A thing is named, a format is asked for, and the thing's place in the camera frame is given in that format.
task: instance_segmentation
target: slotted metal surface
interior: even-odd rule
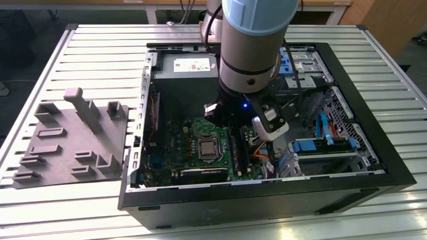
[[[150,232],[118,210],[120,181],[15,190],[12,176],[27,150],[38,103],[70,108],[66,88],[82,87],[98,106],[120,101],[138,116],[146,46],[199,42],[198,25],[80,25],[66,31],[0,149],[0,238],[94,239],[426,239],[426,99],[367,31],[354,26],[290,26],[290,42],[327,42],[359,89],[418,184],[340,214]],[[128,122],[128,132],[134,123]]]

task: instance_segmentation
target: green circuit board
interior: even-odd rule
[[[151,159],[151,162],[162,161],[162,169],[152,172],[152,178],[158,186],[171,185],[171,170],[187,168],[226,168],[228,169],[227,181],[242,181],[259,179],[263,176],[262,166],[250,165],[250,172],[239,175],[234,169],[232,154],[230,152],[230,141],[227,127],[220,128],[204,120],[195,118],[184,121],[168,121],[164,134],[164,154],[163,158]],[[255,136],[251,127],[243,128],[247,139]],[[199,139],[218,139],[219,158],[212,162],[206,162],[199,155]]]

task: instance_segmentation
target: red wire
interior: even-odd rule
[[[150,135],[150,140],[152,139],[155,135],[155,129],[156,129],[156,117],[155,117],[155,98],[151,96],[151,116],[152,116],[152,130]]]
[[[331,132],[332,132],[334,137],[338,138],[338,137],[339,137],[339,133],[336,132],[336,129],[335,129],[332,123],[328,123],[327,125],[328,125],[330,128],[331,128]]]

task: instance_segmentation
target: mounting screw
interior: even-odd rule
[[[247,80],[247,84],[248,84],[248,85],[254,85],[254,84],[255,84],[255,79]]]

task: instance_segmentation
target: power supply label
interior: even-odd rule
[[[174,61],[174,72],[208,72],[211,63],[208,58],[178,58]]]

